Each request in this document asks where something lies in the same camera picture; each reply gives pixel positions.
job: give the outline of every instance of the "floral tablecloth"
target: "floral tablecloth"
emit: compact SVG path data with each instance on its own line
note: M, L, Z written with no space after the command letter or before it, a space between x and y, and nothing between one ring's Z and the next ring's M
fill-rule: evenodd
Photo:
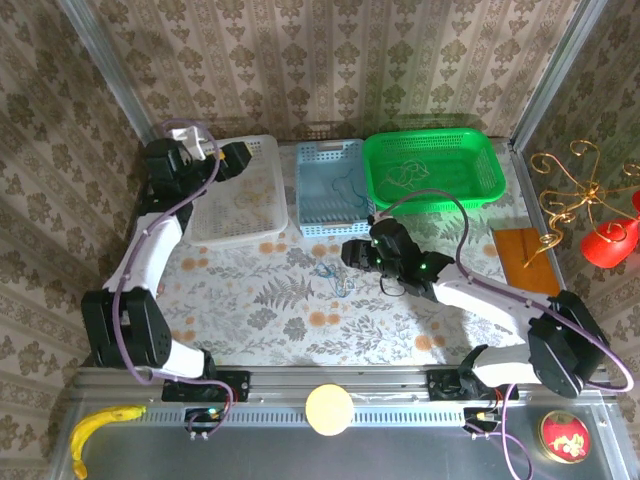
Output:
M504 281L492 228L530 226L508 149L495 145L507 191L469 212L463 261ZM453 307L380 291L379 275L346 268L348 237L304 238L296 227L295 147L280 147L289 225L274 242L212 250L184 243L173 251L158 304L174 338L212 352L223 365L418 365L458 363L470 345L519 343L514 333ZM423 248L453 255L457 212L401 217ZM323 278L324 264L335 279ZM341 298L344 285L355 288ZM401 293L393 281L388 294Z

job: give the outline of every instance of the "white plastic tray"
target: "white plastic tray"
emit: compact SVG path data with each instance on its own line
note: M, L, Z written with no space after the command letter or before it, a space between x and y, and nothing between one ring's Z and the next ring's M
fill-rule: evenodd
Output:
M270 135L228 138L245 142L252 153L249 166L235 178L214 182L194 202L184 240L191 245L231 247L263 241L287 226L287 202L278 143Z

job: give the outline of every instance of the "yellow banana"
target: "yellow banana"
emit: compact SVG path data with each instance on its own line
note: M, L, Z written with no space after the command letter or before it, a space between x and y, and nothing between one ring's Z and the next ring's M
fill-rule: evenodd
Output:
M84 417L71 432L70 448L73 473L80 480L87 478L87 467L82 461L82 447L93 432L107 423L134 420L146 411L147 407L143 405L119 405L98 410Z

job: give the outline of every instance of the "patterned wallpaper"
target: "patterned wallpaper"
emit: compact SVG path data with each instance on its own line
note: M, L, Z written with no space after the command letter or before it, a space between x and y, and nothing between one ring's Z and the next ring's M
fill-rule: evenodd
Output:
M587 138L602 148L601 183L608 188L633 185L621 172L624 162L640 162L640 4L610 0L595 31L587 40L569 76L525 151L549 151L569 159L569 143ZM571 160L571 171L585 178L592 163ZM549 179L532 172L534 186L542 191ZM553 176L553 186L569 185ZM615 207L632 213L631 194L610 195ZM596 223L615 214L594 208ZM586 213L569 224L565 240L556 250L569 288L586 299L588 307L609 336L611 344L640 381L640 247L614 269L589 264L579 247L590 231ZM640 455L640 387L619 397L623 414Z
M137 139L67 18L0 2L0 478L46 471L89 352L79 301L114 268Z
M509 136L576 0L92 0L155 123L228 137Z

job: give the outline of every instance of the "orange wooden board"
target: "orange wooden board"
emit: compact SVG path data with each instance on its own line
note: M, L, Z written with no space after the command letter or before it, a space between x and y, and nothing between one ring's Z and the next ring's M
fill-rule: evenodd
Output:
M535 228L494 230L493 238L509 285L549 295L560 292L546 254L538 255L524 268L524 264L540 246L540 235Z

